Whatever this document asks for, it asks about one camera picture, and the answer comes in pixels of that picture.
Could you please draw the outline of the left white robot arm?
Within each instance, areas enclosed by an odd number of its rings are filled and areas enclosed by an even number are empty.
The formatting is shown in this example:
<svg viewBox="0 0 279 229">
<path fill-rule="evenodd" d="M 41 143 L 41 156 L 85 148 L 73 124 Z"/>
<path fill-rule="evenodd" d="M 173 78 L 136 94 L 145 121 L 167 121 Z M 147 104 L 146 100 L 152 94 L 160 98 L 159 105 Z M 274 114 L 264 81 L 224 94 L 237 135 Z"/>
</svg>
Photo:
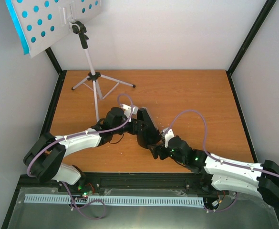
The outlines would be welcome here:
<svg viewBox="0 0 279 229">
<path fill-rule="evenodd" d="M 40 136 L 23 159 L 27 175 L 45 183 L 56 180 L 69 184 L 75 192 L 85 189 L 84 174 L 77 166 L 66 165 L 63 159 L 73 153 L 97 148 L 110 143 L 114 135 L 129 133 L 136 135 L 141 147 L 146 147 L 145 128 L 150 123 L 147 108 L 113 107 L 106 115 L 90 128 L 70 135 L 53 136 L 47 132 Z"/>
</svg>

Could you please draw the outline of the black metronome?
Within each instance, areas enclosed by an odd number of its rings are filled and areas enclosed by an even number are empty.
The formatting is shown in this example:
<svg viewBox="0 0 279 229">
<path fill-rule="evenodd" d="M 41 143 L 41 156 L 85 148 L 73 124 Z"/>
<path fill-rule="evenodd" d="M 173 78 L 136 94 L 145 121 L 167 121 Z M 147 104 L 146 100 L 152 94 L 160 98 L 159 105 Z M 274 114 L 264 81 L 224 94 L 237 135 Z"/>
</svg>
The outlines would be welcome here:
<svg viewBox="0 0 279 229">
<path fill-rule="evenodd" d="M 158 127 L 154 124 L 146 107 L 139 108 L 137 112 L 137 126 L 139 146 L 147 149 L 149 145 L 157 144 L 161 140 Z"/>
</svg>

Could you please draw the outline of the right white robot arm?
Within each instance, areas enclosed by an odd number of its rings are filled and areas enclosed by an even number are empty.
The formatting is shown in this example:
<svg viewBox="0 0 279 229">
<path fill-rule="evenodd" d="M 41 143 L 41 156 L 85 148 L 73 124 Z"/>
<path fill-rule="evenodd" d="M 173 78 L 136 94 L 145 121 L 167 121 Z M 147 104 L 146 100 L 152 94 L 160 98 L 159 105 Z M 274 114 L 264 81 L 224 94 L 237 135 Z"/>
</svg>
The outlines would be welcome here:
<svg viewBox="0 0 279 229">
<path fill-rule="evenodd" d="M 192 149 L 186 141 L 175 136 L 168 141 L 149 145 L 153 158 L 171 158 L 196 174 L 207 177 L 206 189 L 234 191 L 256 196 L 279 209 L 279 165 L 270 160 L 245 163 Z"/>
</svg>

